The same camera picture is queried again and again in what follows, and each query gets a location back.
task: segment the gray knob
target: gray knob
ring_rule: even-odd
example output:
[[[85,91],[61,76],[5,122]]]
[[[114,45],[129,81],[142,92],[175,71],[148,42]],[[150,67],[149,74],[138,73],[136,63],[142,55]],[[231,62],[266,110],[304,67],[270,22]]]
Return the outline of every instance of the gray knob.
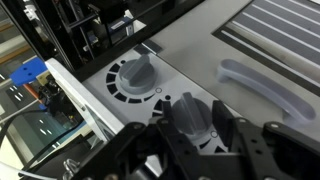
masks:
[[[212,124],[209,107],[191,93],[184,93],[172,106],[174,124],[183,133],[198,136],[205,133]]]
[[[121,87],[131,94],[143,94],[154,86],[156,72],[150,64],[149,56],[125,63],[119,71]]]

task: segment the gray handle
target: gray handle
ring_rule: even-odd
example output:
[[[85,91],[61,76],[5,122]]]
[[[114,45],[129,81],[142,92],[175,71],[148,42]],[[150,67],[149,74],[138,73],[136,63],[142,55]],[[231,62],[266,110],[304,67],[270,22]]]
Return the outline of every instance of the gray handle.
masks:
[[[218,68],[217,78],[220,82],[228,79],[236,80],[265,96],[284,110],[283,120],[288,124],[306,124],[316,117],[315,110],[309,103],[268,77],[235,60],[223,60]]]

